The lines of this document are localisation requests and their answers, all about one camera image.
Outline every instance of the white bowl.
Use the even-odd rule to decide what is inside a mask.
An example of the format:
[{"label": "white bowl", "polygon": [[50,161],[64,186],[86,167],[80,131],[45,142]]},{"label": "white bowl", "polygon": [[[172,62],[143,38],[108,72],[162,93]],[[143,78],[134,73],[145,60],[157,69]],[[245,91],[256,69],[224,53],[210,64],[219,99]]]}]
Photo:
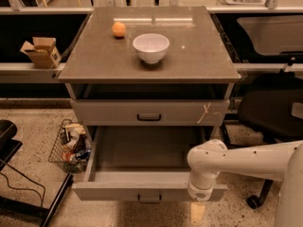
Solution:
[{"label": "white bowl", "polygon": [[142,34],[134,39],[133,46],[142,61],[154,64],[164,58],[169,39],[161,34]]}]

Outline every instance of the orange ball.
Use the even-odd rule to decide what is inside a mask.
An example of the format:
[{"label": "orange ball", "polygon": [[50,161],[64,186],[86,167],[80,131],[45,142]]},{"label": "orange ball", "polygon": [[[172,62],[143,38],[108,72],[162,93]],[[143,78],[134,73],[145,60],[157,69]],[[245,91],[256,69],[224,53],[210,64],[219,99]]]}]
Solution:
[{"label": "orange ball", "polygon": [[112,31],[116,37],[124,37],[126,32],[126,27],[121,22],[115,22]]}]

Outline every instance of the drawer handle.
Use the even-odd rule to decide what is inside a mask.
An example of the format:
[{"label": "drawer handle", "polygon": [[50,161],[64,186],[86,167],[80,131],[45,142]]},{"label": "drawer handle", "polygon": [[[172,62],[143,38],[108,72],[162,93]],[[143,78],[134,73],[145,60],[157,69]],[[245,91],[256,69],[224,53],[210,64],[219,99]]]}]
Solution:
[{"label": "drawer handle", "polygon": [[158,115],[154,115],[154,114],[137,114],[136,115],[136,119],[139,120],[139,121],[160,121],[161,120],[161,114],[158,114]]},{"label": "drawer handle", "polygon": [[159,195],[159,200],[158,201],[142,201],[140,194],[138,195],[138,202],[144,203],[144,204],[159,204],[162,201],[162,196],[161,194]]}]

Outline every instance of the chair caster wheel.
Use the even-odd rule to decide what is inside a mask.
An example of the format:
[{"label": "chair caster wheel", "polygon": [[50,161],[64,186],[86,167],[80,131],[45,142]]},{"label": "chair caster wheel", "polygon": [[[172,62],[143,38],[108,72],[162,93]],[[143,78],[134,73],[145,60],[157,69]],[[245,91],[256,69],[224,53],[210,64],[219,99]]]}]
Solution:
[{"label": "chair caster wheel", "polygon": [[246,200],[246,202],[247,202],[248,206],[250,206],[252,209],[257,209],[262,206],[262,204],[259,201],[259,197],[256,195],[252,195],[251,197],[249,197]]}]

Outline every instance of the white robotic arm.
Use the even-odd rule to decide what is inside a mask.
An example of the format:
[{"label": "white robotic arm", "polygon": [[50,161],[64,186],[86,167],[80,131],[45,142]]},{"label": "white robotic arm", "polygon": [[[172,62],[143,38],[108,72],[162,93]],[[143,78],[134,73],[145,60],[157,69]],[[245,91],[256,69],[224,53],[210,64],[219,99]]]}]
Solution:
[{"label": "white robotic arm", "polygon": [[280,181],[275,226],[302,226],[303,141],[228,150],[222,141],[210,140],[193,148],[187,161],[188,193],[194,200],[210,199],[221,171]]}]

